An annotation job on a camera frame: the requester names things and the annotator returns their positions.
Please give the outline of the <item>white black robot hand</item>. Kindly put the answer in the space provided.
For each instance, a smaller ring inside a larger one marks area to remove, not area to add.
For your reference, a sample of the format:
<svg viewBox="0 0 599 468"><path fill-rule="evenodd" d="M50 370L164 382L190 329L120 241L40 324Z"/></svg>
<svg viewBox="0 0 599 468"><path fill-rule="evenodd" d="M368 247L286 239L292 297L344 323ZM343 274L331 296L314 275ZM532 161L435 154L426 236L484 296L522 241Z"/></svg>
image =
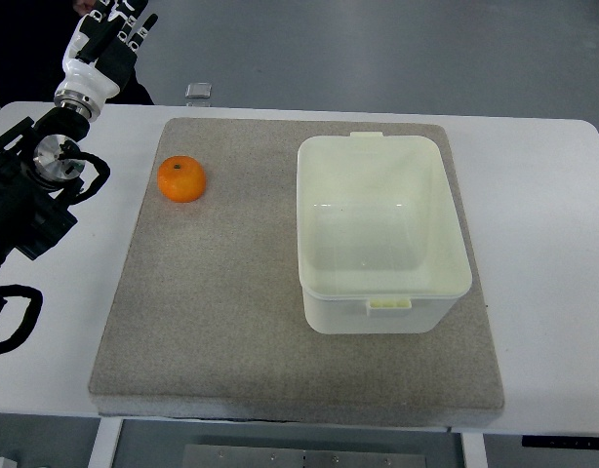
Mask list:
<svg viewBox="0 0 599 468"><path fill-rule="evenodd" d="M78 22L62 59L54 103L93 122L127 86L139 48L158 20L140 21L146 1L97 1Z"/></svg>

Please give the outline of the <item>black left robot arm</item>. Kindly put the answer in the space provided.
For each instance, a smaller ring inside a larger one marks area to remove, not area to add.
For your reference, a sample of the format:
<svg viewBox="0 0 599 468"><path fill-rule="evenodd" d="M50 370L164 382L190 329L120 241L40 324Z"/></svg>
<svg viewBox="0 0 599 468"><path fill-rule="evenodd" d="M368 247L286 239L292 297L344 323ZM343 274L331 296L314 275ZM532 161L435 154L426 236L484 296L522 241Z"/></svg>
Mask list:
<svg viewBox="0 0 599 468"><path fill-rule="evenodd" d="M100 157L80 149L89 120L55 107L0 136L0 268L12 250L34 260L76 224L69 208L95 196L110 176Z"/></svg>

